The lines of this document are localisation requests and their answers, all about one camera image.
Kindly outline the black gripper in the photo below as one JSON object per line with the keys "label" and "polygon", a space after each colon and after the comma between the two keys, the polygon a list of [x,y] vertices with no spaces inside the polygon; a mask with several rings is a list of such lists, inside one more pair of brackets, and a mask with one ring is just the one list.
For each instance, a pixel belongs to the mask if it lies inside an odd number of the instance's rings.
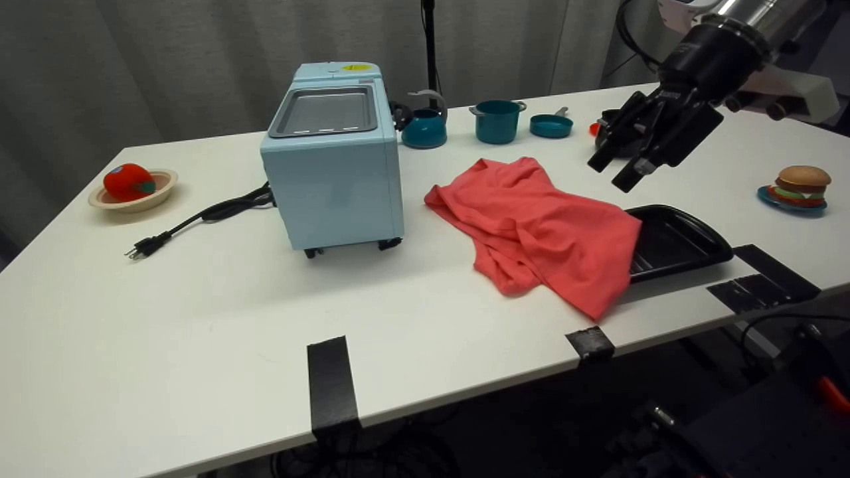
{"label": "black gripper", "polygon": [[718,125],[723,113],[687,92],[655,86],[634,89],[595,138],[587,163],[603,171],[614,159],[627,161],[614,186],[630,194],[659,163],[678,166]]}

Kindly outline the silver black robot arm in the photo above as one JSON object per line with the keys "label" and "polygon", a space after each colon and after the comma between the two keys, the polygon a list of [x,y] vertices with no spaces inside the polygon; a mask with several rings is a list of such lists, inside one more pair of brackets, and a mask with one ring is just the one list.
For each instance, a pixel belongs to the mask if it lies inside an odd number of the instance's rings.
{"label": "silver black robot arm", "polygon": [[838,110],[828,77],[783,68],[779,49],[800,39],[832,0],[659,0],[664,23],[682,35],[664,57],[659,86],[634,89],[599,128],[593,169],[610,159],[618,191],[631,191],[655,166],[678,166],[729,110],[756,108],[771,118],[822,122]]}

